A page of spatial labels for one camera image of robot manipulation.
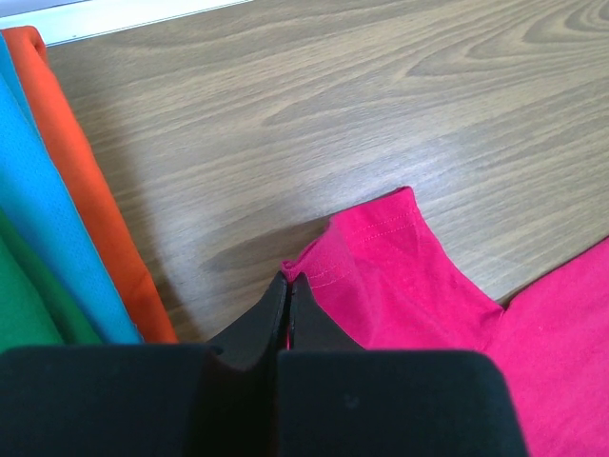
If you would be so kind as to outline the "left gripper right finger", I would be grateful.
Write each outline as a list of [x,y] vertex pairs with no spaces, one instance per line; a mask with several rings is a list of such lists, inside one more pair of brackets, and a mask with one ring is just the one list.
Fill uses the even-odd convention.
[[467,350],[365,350],[292,285],[278,356],[281,456],[525,456],[506,383]]

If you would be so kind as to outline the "pink t shirt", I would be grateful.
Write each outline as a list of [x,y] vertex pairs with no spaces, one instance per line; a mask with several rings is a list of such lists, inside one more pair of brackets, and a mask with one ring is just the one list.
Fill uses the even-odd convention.
[[502,307],[452,263],[409,187],[344,210],[293,261],[322,310],[364,348],[460,348],[506,377],[535,456],[608,452],[608,245]]

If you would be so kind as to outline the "folded green t shirt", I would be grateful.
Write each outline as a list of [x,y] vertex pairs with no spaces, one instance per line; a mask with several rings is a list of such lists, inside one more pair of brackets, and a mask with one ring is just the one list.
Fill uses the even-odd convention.
[[101,343],[71,295],[2,214],[1,350]]

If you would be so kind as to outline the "folded orange t shirt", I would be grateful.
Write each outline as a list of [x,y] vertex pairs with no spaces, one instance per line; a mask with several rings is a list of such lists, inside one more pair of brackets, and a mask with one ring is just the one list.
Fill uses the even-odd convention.
[[131,321],[148,343],[176,343],[178,338],[153,279],[51,71],[42,37],[30,26],[3,30],[2,36],[49,156]]

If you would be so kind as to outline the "folded blue t shirt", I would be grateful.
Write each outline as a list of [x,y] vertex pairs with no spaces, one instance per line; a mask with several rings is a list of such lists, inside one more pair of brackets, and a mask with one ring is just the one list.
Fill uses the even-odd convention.
[[141,344],[1,43],[1,209],[105,342]]

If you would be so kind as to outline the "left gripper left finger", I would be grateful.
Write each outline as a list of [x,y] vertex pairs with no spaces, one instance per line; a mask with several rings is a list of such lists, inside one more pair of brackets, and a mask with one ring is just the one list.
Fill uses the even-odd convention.
[[288,284],[205,344],[23,347],[1,357],[5,456],[266,456]]

